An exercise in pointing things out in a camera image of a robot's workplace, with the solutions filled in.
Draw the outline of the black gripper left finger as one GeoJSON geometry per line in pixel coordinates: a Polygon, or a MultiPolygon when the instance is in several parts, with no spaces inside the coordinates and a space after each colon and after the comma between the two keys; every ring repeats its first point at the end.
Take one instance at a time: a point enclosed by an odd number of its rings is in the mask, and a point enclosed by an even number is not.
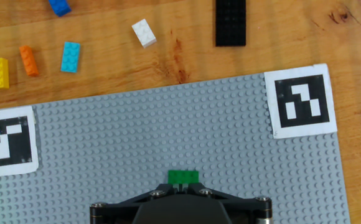
{"type": "Polygon", "coordinates": [[[119,218],[134,218],[139,208],[154,199],[175,195],[179,184],[159,184],[155,189],[120,203],[95,202],[90,205],[90,224],[115,223],[119,218]]]}

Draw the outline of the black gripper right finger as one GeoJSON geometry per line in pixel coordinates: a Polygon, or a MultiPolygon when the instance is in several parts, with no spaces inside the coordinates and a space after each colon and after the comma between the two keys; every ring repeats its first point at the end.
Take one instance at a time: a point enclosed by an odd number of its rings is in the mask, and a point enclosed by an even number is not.
{"type": "Polygon", "coordinates": [[[182,184],[182,193],[189,196],[183,207],[196,208],[194,212],[211,216],[215,221],[220,218],[231,222],[232,218],[246,218],[245,223],[273,224],[272,200],[266,196],[240,198],[206,188],[201,183],[182,184]]]}

